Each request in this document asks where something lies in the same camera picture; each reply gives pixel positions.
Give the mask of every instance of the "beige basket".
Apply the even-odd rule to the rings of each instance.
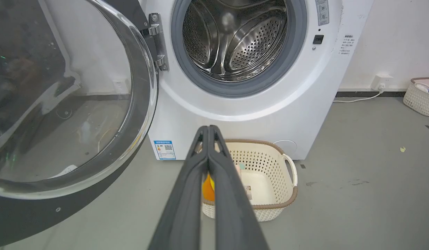
[[[419,90],[416,86],[422,85],[429,89],[429,77],[413,78],[406,91],[403,103],[418,113],[429,116],[429,93]]]
[[[250,203],[259,222],[273,220],[297,196],[297,171],[293,160],[281,148],[265,141],[226,140],[231,158],[235,164],[244,163],[241,171],[243,186],[248,191]],[[286,166],[286,160],[292,170],[293,181]],[[202,211],[214,218],[213,201],[202,197]]]

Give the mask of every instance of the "white basket handle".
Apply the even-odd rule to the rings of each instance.
[[[290,167],[292,168],[292,174],[293,174],[293,186],[297,186],[297,171],[295,163],[293,162],[292,158],[290,158],[288,155],[283,154],[282,157],[285,158],[290,164]]]
[[[429,89],[429,85],[424,84],[424,83],[421,83],[421,82],[416,82],[416,83],[415,83],[415,86],[416,86],[416,85],[423,85],[424,87],[426,87],[426,88],[428,88],[428,89]]]

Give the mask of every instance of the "white washing machine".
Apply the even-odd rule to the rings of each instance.
[[[148,131],[162,160],[211,124],[304,159],[372,2],[0,1],[0,246],[93,201]]]
[[[197,128],[214,124],[224,138],[270,141],[305,159],[372,3],[143,1],[160,13],[168,52],[149,130],[156,158],[184,160]]]

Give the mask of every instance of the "floor stain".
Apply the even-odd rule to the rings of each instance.
[[[356,185],[360,185],[360,184],[365,184],[365,183],[370,183],[370,182],[362,181],[362,182],[360,182],[360,183],[352,184],[352,186],[356,186]]]
[[[309,186],[309,187],[311,187],[315,183],[317,183],[317,182],[307,182],[306,185]]]

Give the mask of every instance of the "gray rubber seal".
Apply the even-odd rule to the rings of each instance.
[[[256,94],[275,84],[293,65],[304,44],[307,32],[307,9],[305,0],[287,0],[290,30],[279,55],[259,75],[236,83],[216,81],[203,74],[186,52],[183,38],[183,23],[191,0],[177,0],[171,17],[171,41],[174,53],[188,78],[201,89],[221,97],[240,98]]]

